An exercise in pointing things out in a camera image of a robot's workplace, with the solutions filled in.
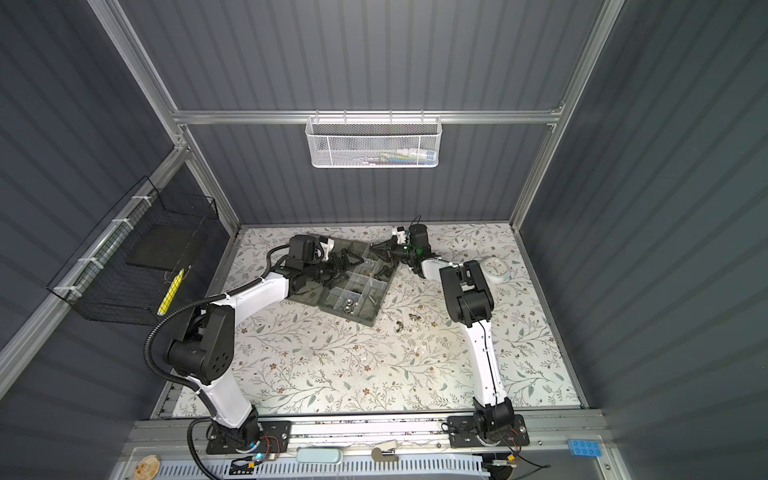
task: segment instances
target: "floral tablecloth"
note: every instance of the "floral tablecloth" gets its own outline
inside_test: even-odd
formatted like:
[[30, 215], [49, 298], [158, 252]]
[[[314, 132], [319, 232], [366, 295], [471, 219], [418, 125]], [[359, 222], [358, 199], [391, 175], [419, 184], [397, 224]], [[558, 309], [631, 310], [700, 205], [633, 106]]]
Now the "floral tablecloth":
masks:
[[[495, 351], [515, 407], [578, 405], [509, 225], [428, 228], [432, 250], [447, 260], [497, 256], [511, 267], [511, 281], [490, 287]], [[371, 243], [389, 238], [392, 228], [249, 229], [225, 288], [261, 274], [268, 249], [297, 233]], [[396, 333], [398, 320], [404, 328]], [[262, 414], [472, 407], [474, 382], [464, 336], [448, 318], [441, 286], [404, 265], [398, 266], [374, 327], [283, 300], [240, 324], [232, 368]], [[206, 411], [183, 389], [174, 415]]]

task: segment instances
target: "white mesh basket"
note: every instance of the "white mesh basket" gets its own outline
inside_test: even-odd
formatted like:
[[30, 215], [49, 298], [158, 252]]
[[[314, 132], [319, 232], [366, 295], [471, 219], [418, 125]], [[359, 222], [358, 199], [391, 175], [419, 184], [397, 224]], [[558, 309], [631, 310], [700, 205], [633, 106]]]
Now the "white mesh basket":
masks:
[[320, 168], [437, 167], [442, 124], [306, 121], [312, 165]]

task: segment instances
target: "striped gray wall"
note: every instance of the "striped gray wall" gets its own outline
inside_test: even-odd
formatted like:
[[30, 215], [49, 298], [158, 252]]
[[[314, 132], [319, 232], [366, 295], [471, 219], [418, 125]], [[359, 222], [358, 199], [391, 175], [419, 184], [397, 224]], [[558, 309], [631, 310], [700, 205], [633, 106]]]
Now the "striped gray wall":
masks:
[[[185, 166], [167, 188], [200, 194]], [[205, 292], [228, 240], [219, 224], [187, 287]], [[141, 354], [150, 329], [66, 316], [0, 400], [3, 479], [107, 478], [134, 422], [149, 418], [164, 384]], [[165, 335], [156, 344], [160, 364]]]
[[629, 2], [522, 236], [635, 479], [765, 478], [768, 3]]
[[123, 2], [181, 109], [545, 109], [599, 0]]
[[242, 223], [509, 220], [544, 125], [446, 125], [435, 168], [315, 168], [304, 126], [190, 126]]
[[86, 2], [0, 2], [0, 346], [171, 147]]

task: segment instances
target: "orange and beige round object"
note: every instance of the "orange and beige round object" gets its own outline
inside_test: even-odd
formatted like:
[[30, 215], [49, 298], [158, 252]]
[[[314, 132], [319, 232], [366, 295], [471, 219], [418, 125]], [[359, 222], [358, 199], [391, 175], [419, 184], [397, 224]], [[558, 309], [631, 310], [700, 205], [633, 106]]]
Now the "orange and beige round object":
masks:
[[134, 470], [134, 480], [152, 480], [160, 470], [160, 458], [157, 455], [147, 455]]

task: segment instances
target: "light blue eraser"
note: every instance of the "light blue eraser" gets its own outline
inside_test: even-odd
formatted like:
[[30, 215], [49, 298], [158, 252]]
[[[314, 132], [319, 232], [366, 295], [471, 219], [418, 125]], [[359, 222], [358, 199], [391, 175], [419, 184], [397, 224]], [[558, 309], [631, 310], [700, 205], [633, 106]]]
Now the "light blue eraser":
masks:
[[344, 455], [339, 449], [299, 449], [296, 453], [298, 463], [341, 463]]
[[568, 449], [572, 455], [579, 457], [601, 457], [603, 452], [600, 444], [591, 440], [568, 440]]

